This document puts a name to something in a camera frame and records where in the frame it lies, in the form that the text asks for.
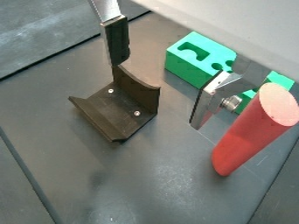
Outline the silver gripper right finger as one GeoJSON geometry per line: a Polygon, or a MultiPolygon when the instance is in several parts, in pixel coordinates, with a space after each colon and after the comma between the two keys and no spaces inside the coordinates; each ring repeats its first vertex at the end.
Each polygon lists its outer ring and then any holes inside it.
{"type": "Polygon", "coordinates": [[[233,111],[241,99],[238,94],[257,88],[270,70],[238,55],[232,62],[232,73],[218,71],[200,88],[193,104],[189,125],[197,130],[221,108],[233,111]]]}

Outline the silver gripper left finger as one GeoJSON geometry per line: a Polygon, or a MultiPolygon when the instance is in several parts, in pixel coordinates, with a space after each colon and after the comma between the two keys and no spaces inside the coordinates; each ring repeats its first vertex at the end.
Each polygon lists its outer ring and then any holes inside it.
{"type": "Polygon", "coordinates": [[[112,67],[129,57],[128,21],[118,9],[117,0],[88,0],[100,24],[100,33],[106,42],[106,53],[112,67]]]}

